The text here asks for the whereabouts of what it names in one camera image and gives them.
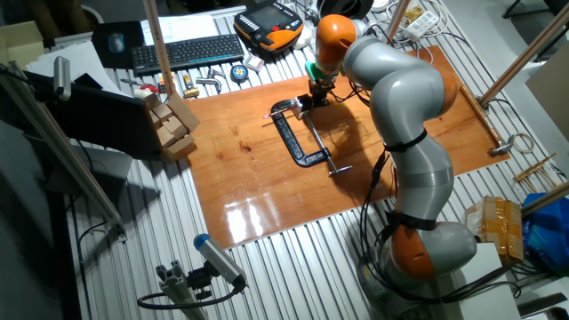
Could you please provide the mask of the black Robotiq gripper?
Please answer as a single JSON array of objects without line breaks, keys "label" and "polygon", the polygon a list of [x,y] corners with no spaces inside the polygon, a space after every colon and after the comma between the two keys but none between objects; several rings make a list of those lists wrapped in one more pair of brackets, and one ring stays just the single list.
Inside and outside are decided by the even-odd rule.
[{"label": "black Robotiq gripper", "polygon": [[330,101],[327,98],[327,94],[334,88],[334,83],[331,81],[324,80],[313,80],[309,79],[309,109],[320,107],[327,107],[330,105]]}]

